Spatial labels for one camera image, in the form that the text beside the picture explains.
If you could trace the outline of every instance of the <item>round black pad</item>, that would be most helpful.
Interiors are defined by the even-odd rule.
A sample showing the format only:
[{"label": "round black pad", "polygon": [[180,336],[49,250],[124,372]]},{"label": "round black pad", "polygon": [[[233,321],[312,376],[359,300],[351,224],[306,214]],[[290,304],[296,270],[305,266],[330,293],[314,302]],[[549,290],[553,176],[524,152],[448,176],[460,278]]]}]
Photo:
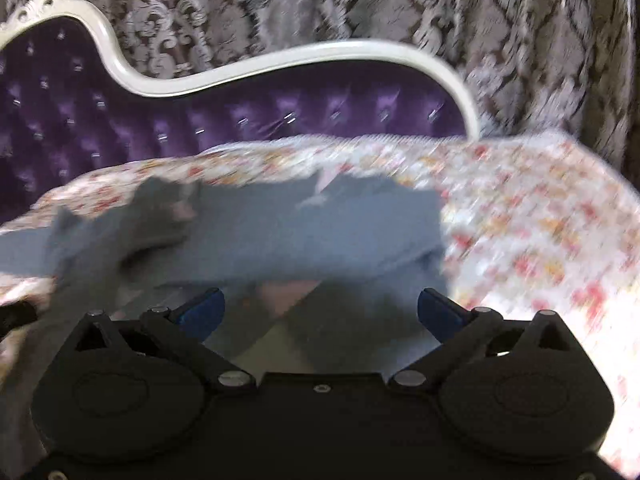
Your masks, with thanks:
[{"label": "round black pad", "polygon": [[446,418],[482,449],[523,462],[555,462],[597,449],[613,399],[583,356],[548,349],[469,364],[442,385]]},{"label": "round black pad", "polygon": [[164,449],[200,415],[204,388],[190,370],[135,352],[75,352],[50,370],[31,416],[43,440],[84,460],[119,462]]}]

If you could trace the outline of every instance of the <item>damask curtain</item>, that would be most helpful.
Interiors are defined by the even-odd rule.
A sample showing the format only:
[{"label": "damask curtain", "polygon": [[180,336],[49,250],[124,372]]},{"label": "damask curtain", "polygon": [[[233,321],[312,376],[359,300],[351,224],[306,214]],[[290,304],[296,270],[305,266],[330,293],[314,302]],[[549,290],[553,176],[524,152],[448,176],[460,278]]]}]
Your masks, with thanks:
[{"label": "damask curtain", "polygon": [[[5,1],[12,12],[26,0]],[[460,72],[484,135],[559,126],[640,186],[634,0],[89,1],[152,77],[313,41],[412,43]]]}]

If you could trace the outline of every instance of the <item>tufted button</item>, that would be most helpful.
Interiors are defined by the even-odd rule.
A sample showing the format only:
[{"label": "tufted button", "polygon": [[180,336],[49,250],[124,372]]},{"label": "tufted button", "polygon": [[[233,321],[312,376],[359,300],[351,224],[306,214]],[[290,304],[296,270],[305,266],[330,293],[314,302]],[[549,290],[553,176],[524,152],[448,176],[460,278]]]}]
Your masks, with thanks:
[{"label": "tufted button", "polygon": [[439,103],[427,116],[427,120],[430,123],[433,123],[433,121],[436,120],[436,118],[438,117],[438,112],[442,109],[442,107],[444,106],[444,103]]},{"label": "tufted button", "polygon": [[7,142],[3,147],[2,150],[0,151],[0,156],[4,157],[4,158],[9,158],[14,154],[14,150],[11,147],[11,143]]},{"label": "tufted button", "polygon": [[98,110],[105,110],[107,107],[107,103],[104,102],[102,94],[94,94],[94,102]]}]

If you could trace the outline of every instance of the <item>black plastic mount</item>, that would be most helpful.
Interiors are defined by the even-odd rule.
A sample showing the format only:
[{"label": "black plastic mount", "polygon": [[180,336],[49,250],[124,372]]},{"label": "black plastic mount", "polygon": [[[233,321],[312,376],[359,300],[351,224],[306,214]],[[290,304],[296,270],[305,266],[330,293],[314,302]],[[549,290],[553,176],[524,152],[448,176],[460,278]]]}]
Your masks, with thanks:
[{"label": "black plastic mount", "polygon": [[612,397],[558,314],[503,320],[427,289],[418,317],[445,342],[387,384],[258,386],[168,312],[87,315],[34,394],[49,456],[24,479],[622,478],[596,455]]}]

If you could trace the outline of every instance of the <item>floral blanket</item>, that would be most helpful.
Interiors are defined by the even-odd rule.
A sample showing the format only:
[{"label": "floral blanket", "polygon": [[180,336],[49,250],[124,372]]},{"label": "floral blanket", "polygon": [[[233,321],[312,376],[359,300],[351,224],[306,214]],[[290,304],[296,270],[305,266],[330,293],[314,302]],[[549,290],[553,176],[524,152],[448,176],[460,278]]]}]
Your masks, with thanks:
[{"label": "floral blanket", "polygon": [[[626,476],[640,473],[640,199],[562,132],[481,143],[294,137],[232,144],[83,175],[48,192],[0,231],[48,225],[62,204],[98,215],[126,203],[152,175],[242,185],[318,170],[386,174],[407,186],[439,190],[453,300],[467,308],[490,306],[513,319],[557,310],[615,399],[601,454]],[[0,304],[29,296],[46,309],[49,291],[49,280],[0,276]],[[0,384],[25,330],[2,343]]]}]

